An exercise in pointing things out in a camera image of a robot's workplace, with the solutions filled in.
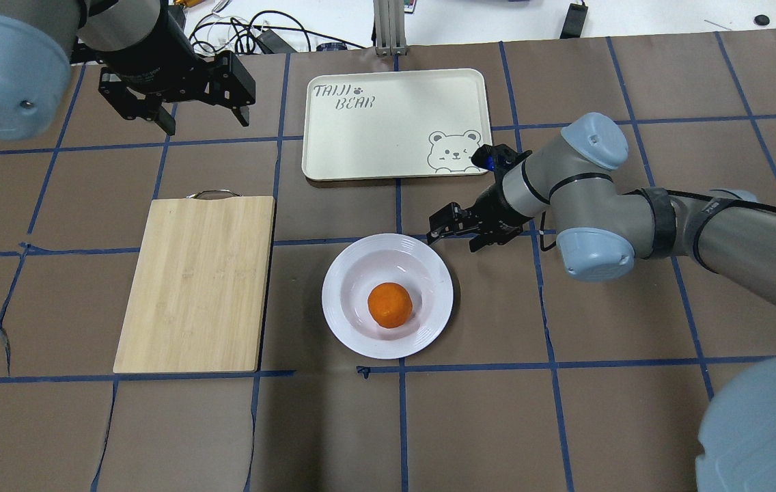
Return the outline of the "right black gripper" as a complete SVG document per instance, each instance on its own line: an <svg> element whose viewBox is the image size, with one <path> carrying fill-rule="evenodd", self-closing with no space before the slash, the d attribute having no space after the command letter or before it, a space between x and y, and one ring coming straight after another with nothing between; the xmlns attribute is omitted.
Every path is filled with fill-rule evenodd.
<svg viewBox="0 0 776 492"><path fill-rule="evenodd" d="M432 245L447 237L475 234L469 241L469 251L476 253L491 245L503 245L520 236L523 226L532 216L513 208L501 183L487 187L470 209L450 202L428 219L430 230L426 244Z"/></svg>

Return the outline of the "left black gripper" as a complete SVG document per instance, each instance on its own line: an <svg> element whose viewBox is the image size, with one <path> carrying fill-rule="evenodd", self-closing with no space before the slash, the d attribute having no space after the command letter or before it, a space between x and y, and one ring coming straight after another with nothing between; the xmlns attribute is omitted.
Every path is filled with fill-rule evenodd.
<svg viewBox="0 0 776 492"><path fill-rule="evenodd" d="M251 124L256 83L231 51L206 62L183 33L181 7L106 7L113 24L98 47L98 92L126 120L153 122L167 136L176 121L164 103L205 102L231 110L239 124Z"/></svg>

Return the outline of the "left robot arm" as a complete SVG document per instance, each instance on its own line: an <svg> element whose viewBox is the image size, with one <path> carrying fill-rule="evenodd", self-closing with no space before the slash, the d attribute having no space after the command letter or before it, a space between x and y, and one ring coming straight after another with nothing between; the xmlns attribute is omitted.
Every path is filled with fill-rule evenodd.
<svg viewBox="0 0 776 492"><path fill-rule="evenodd" d="M47 130L79 43L103 64L98 90L121 118L172 136L166 104L202 102L250 124L253 76L233 52L197 54L166 1L0 1L0 140Z"/></svg>

